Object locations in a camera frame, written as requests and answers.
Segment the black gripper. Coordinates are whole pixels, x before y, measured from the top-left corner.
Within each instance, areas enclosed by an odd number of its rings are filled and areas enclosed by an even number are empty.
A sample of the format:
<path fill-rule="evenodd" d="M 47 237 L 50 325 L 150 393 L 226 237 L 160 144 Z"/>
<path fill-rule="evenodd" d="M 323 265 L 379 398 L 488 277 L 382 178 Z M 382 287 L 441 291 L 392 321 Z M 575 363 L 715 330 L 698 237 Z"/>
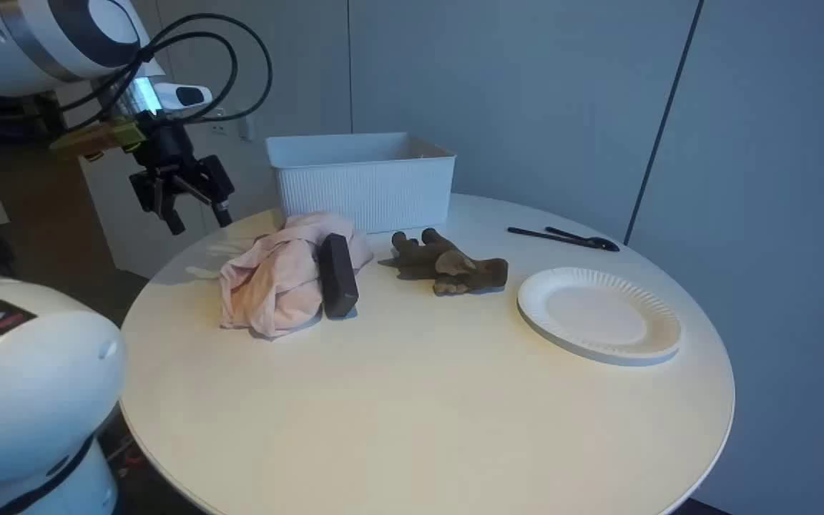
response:
<path fill-rule="evenodd" d="M 146 127 L 146 139 L 132 151 L 140 171 L 132 188 L 146 211 L 160 211 L 172 234 L 185 231 L 173 197 L 187 191 L 202 201 L 217 227 L 230 222 L 227 194 L 233 191 L 217 154 L 197 157 L 180 121 L 160 118 Z"/>

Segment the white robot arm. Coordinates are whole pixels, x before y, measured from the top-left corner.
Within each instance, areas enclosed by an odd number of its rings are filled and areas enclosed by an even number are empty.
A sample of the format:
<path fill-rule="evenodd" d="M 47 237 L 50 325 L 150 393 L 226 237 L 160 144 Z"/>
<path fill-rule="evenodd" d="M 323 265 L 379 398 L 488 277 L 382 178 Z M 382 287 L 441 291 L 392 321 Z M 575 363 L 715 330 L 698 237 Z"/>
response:
<path fill-rule="evenodd" d="M 156 64 L 132 0 L 0 0 L 0 101 L 34 98 L 69 82 L 90 82 L 99 111 L 50 139 L 66 157 L 123 148 L 140 171 L 129 178 L 142 211 L 172 234 L 183 231 L 180 194 L 205 202 L 220 227 L 230 222 L 227 174 L 213 154 L 197 157 L 185 124 L 213 94 L 172 82 Z"/>

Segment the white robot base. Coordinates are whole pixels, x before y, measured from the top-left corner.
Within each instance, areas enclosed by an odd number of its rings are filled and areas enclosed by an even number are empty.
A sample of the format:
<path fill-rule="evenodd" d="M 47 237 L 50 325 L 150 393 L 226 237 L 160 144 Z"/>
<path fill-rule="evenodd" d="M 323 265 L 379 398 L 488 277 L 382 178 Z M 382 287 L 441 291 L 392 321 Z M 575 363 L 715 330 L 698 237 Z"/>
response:
<path fill-rule="evenodd" d="M 123 377 L 124 345 L 109 317 L 0 277 L 0 515 L 113 515 L 97 431 Z"/>

